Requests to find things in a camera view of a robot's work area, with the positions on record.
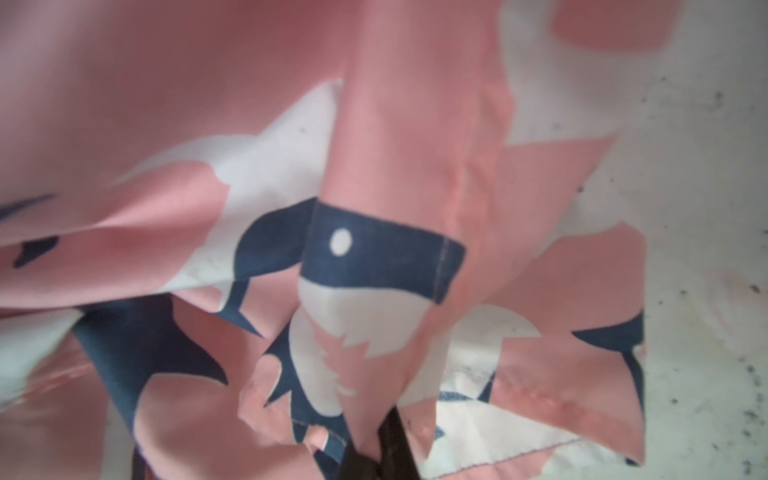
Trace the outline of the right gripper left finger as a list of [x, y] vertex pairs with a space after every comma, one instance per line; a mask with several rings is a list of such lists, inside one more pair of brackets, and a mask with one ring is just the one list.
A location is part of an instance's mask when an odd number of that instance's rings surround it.
[[346, 447], [339, 467], [338, 480], [379, 480], [379, 464], [357, 452], [350, 444]]

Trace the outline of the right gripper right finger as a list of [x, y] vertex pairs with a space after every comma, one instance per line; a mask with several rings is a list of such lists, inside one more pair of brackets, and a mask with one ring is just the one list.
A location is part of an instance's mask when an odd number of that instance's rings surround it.
[[377, 478], [382, 480], [420, 480], [416, 462], [398, 409], [393, 407], [378, 431], [381, 459]]

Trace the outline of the pink patterned garment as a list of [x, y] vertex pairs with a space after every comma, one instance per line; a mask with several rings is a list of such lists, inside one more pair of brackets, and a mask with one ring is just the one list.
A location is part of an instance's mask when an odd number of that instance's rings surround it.
[[645, 459], [599, 167], [679, 1], [5, 1], [1, 475]]

